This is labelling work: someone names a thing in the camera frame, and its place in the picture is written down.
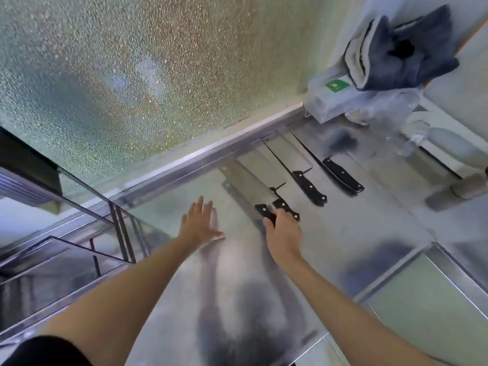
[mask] stainless steel counter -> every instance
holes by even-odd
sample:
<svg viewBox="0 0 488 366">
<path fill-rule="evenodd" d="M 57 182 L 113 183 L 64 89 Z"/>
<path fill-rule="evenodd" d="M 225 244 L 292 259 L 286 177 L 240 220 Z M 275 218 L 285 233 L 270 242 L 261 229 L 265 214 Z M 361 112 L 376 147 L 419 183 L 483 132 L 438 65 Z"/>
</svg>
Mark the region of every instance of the stainless steel counter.
<svg viewBox="0 0 488 366">
<path fill-rule="evenodd" d="M 286 121 L 302 116 L 298 111 Z M 274 129 L 263 129 L 247 142 Z M 201 249 L 181 266 L 139 335 L 128 365 L 290 364 L 327 333 L 301 293 L 273 263 L 257 212 L 216 169 L 246 151 L 231 150 L 235 148 L 203 159 L 198 167 L 189 166 L 192 173 L 179 171 L 182 178 L 155 180 L 151 192 L 146 189 L 146 197 L 139 199 L 145 203 L 134 201 L 135 216 L 175 235 L 180 216 L 204 195 L 213 200 L 226 239 Z M 266 150 L 268 160 L 287 177 L 280 196 L 301 215 L 303 255 L 355 300 L 434 241 L 349 155 L 332 159 L 365 190 L 350 197 L 314 166 L 306 175 L 328 197 L 325 207 L 317 207 Z"/>
</svg>

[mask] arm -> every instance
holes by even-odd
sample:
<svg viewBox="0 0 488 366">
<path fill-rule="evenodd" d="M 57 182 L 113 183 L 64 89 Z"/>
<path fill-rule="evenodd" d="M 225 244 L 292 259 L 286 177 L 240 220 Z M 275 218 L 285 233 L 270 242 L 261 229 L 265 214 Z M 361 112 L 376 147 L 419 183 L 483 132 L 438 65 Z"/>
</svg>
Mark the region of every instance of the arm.
<svg viewBox="0 0 488 366">
<path fill-rule="evenodd" d="M 183 215 L 177 238 L 89 291 L 49 321 L 43 334 L 69 340 L 93 366 L 123 366 L 178 267 L 204 242 L 223 237 L 209 226 L 212 202 L 203 202 L 200 196 Z"/>
<path fill-rule="evenodd" d="M 298 223 L 283 209 L 276 214 L 276 227 L 264 220 L 269 251 L 330 331 L 351 366 L 435 365 L 320 276 L 302 258 L 302 230 Z"/>
</svg>

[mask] kitchen knife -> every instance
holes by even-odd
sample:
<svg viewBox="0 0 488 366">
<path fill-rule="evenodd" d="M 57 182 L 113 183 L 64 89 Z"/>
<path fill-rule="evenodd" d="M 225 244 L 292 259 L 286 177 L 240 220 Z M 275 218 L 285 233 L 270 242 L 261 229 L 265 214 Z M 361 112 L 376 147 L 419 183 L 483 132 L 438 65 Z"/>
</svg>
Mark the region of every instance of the kitchen knife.
<svg viewBox="0 0 488 366">
<path fill-rule="evenodd" d="M 321 194 L 317 188 L 304 175 L 312 169 L 312 164 L 283 136 L 275 138 L 267 136 L 262 139 L 264 144 L 272 151 L 274 156 L 286 168 L 295 182 L 300 186 L 308 198 L 319 207 L 327 203 L 327 196 Z"/>
<path fill-rule="evenodd" d="M 276 208 L 283 208 L 281 206 L 281 198 L 277 198 L 265 184 L 247 170 L 237 159 L 232 159 L 228 163 L 220 166 L 219 170 L 253 204 L 254 209 L 262 217 L 267 217 L 275 224 L 276 215 L 273 211 Z M 300 219 L 298 214 L 293 215 L 293 217 L 297 221 Z"/>
<path fill-rule="evenodd" d="M 313 131 L 312 127 L 307 125 L 297 125 L 290 128 L 290 132 L 303 145 L 310 155 L 316 160 L 319 166 L 328 175 L 332 176 L 339 187 L 348 193 L 360 193 L 364 190 L 364 186 L 357 182 L 343 167 L 335 163 L 330 157 L 335 153 L 334 149 L 338 147 L 338 143 L 348 133 L 346 131 L 338 131 L 336 136 L 325 143 L 321 141 Z"/>
<path fill-rule="evenodd" d="M 284 175 L 266 159 L 259 149 L 255 148 L 246 154 L 239 155 L 237 159 L 276 195 L 278 199 L 273 203 L 276 208 L 283 208 L 285 212 L 297 216 L 295 219 L 300 221 L 300 215 L 294 212 L 276 191 L 286 183 Z"/>
</svg>

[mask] black knife handle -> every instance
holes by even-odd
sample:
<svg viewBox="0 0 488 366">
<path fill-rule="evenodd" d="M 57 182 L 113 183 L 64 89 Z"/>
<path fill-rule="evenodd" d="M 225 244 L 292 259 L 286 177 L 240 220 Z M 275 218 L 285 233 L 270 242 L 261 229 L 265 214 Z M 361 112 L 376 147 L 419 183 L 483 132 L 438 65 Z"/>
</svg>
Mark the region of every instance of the black knife handle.
<svg viewBox="0 0 488 366">
<path fill-rule="evenodd" d="M 292 171 L 293 178 L 298 186 L 308 196 L 308 198 L 319 207 L 323 207 L 327 203 L 327 196 L 321 194 L 317 188 L 305 177 L 302 171 Z"/>
<path fill-rule="evenodd" d="M 273 202 L 273 205 L 276 209 L 278 208 L 282 208 L 285 210 L 285 212 L 290 212 L 292 215 L 293 215 L 293 218 L 295 218 L 295 220 L 297 222 L 300 222 L 300 214 L 298 214 L 297 212 L 294 212 L 290 206 L 288 205 L 287 202 L 284 201 L 284 199 L 278 195 L 278 193 L 276 192 L 276 189 L 274 187 L 270 187 L 269 188 L 273 193 L 275 193 L 275 195 L 277 196 L 277 200 L 275 200 Z"/>
<path fill-rule="evenodd" d="M 330 172 L 339 182 L 343 183 L 352 191 L 360 193 L 364 190 L 364 186 L 357 182 L 344 168 L 330 158 L 325 158 L 319 163 L 324 171 Z"/>
<path fill-rule="evenodd" d="M 276 215 L 268 209 L 266 204 L 255 204 L 254 209 L 258 211 L 261 217 L 266 217 L 273 222 L 273 226 L 276 225 Z"/>
</svg>

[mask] plastic container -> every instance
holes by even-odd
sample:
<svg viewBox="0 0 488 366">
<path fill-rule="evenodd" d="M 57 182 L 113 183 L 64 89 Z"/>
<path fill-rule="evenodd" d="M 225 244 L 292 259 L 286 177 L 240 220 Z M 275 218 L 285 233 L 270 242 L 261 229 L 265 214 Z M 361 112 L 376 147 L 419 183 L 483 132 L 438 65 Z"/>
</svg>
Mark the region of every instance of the plastic container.
<svg viewBox="0 0 488 366">
<path fill-rule="evenodd" d="M 361 107 L 375 95 L 374 91 L 358 91 L 343 71 L 332 77 L 330 73 L 327 70 L 308 83 L 305 108 L 320 123 Z"/>
</svg>

